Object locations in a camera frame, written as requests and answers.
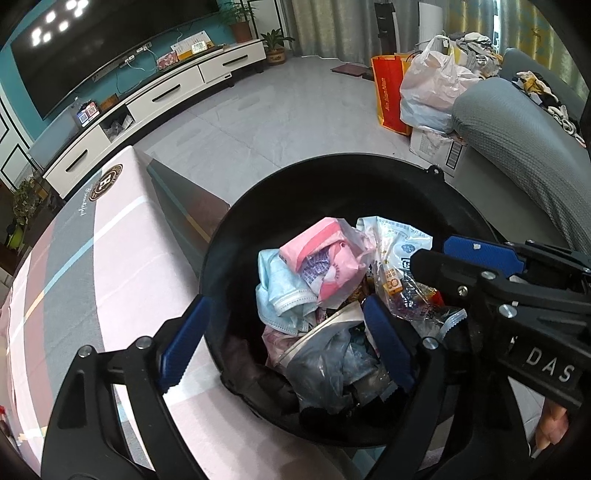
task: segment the drawer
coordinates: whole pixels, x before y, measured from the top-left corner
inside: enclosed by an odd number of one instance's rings
[[[264,58],[266,58],[266,55],[262,42],[257,42],[204,61],[199,64],[199,68],[203,74],[203,80],[207,83],[233,70],[263,60]]]
[[[204,81],[201,72],[195,65],[143,93],[130,102],[128,108],[134,120],[141,122],[158,111],[166,110],[189,98],[202,85]]]
[[[96,165],[103,151],[110,145],[111,142],[100,125],[95,124],[84,137],[56,161],[45,175],[46,180],[62,198],[65,197]]]

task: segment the tv screen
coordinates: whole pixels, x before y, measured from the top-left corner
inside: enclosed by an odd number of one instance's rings
[[[57,0],[11,48],[27,92],[45,118],[121,55],[218,10],[216,0]]]

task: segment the trash can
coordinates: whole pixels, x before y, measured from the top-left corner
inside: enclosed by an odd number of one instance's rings
[[[260,250],[279,248],[330,216],[356,225],[382,216],[433,236],[441,251],[450,235],[498,239],[482,215],[437,167],[423,170],[393,158],[335,154],[286,167],[246,192],[215,232],[202,270],[200,290],[212,299],[206,342],[222,382],[251,410],[298,437],[341,447],[375,447],[392,438],[405,394],[392,395],[382,410],[304,418],[287,380],[265,366],[255,287]]]

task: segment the orange shopping bag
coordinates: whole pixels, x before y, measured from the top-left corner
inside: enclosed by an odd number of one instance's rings
[[[410,135],[413,130],[400,120],[400,84],[412,60],[412,53],[380,55],[371,59],[379,124],[403,135]]]

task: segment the pink plastic bag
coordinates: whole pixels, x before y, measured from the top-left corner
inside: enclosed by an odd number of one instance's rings
[[[338,308],[363,280],[375,243],[345,220],[326,217],[279,249],[324,308]]]

